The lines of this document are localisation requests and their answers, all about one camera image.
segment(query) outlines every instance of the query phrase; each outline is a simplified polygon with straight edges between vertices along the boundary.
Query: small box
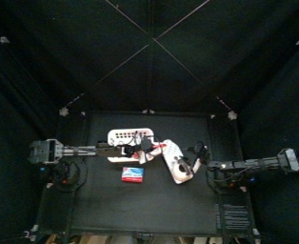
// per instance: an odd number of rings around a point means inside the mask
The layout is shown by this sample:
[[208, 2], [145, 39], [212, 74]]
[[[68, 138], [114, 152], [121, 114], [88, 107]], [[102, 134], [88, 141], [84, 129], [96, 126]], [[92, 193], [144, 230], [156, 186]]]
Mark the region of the small box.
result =
[[144, 181], [144, 169], [122, 167], [122, 181], [141, 183]]

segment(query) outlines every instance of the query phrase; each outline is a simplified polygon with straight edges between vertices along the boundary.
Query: cable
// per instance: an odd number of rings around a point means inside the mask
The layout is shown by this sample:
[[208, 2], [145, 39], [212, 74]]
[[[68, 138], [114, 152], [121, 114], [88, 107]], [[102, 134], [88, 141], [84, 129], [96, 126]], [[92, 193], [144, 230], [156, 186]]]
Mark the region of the cable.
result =
[[251, 169], [255, 169], [255, 168], [260, 168], [260, 166], [256, 166], [256, 167], [252, 167], [252, 168], [247, 168], [244, 169], [243, 171], [235, 173], [231, 177], [228, 177], [227, 179], [213, 179], [215, 182], [225, 182], [228, 181], [229, 179], [235, 178], [236, 176], [239, 176], [241, 173], [244, 173], [245, 171], [251, 170]]

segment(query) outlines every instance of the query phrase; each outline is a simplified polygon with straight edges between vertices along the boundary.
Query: white tray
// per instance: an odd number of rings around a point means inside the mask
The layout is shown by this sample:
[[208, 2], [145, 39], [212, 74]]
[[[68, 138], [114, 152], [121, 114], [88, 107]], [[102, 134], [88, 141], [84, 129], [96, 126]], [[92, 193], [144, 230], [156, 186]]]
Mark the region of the white tray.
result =
[[[108, 133], [108, 143], [112, 146], [122, 144], [134, 146], [141, 143], [141, 137], [144, 136], [149, 136], [149, 140], [153, 143], [153, 131], [149, 128], [112, 130]], [[132, 157], [108, 157], [108, 160], [113, 163], [139, 161], [139, 159]]]

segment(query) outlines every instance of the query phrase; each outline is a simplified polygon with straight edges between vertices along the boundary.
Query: black table surface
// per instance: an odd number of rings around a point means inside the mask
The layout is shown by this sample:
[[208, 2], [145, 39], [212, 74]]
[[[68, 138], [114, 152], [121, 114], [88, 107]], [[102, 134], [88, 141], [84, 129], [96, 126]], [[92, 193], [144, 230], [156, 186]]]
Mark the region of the black table surface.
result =
[[[225, 116], [86, 113], [64, 119], [58, 139], [70, 146], [94, 145], [106, 140], [110, 130], [134, 128], [151, 128], [160, 141], [171, 139], [181, 149], [201, 140], [215, 160], [241, 157], [235, 123]], [[161, 155], [136, 166], [144, 168], [143, 183], [122, 182], [122, 166], [104, 157], [89, 157], [85, 162], [88, 178], [77, 192], [44, 190], [38, 216], [42, 230], [177, 236], [219, 233], [216, 194], [207, 185], [205, 166], [177, 185]]]

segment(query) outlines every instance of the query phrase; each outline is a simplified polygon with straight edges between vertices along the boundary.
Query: black fabric wall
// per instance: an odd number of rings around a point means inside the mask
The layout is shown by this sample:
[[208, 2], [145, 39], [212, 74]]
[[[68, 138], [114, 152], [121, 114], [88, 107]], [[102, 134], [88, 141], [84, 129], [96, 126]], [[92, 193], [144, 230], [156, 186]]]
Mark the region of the black fabric wall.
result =
[[[245, 157], [299, 153], [299, 50], [240, 114]], [[269, 242], [299, 243], [299, 174], [263, 173], [253, 188], [259, 230]]]
[[[220, 95], [240, 114], [247, 158], [299, 152], [299, 0], [209, 1], [161, 37], [199, 84], [151, 38], [203, 2], [112, 1], [143, 34], [108, 1], [0, 1], [0, 36], [12, 40], [0, 45], [0, 239], [32, 228], [40, 186], [28, 145], [54, 136], [58, 108], [81, 92], [73, 109], [137, 112], [225, 112]], [[299, 242], [299, 174], [263, 174], [253, 199], [269, 241]]]
[[26, 161], [28, 146], [54, 135], [57, 118], [58, 109], [20, 65], [13, 46], [0, 45], [0, 243], [21, 243], [36, 223], [41, 186]]

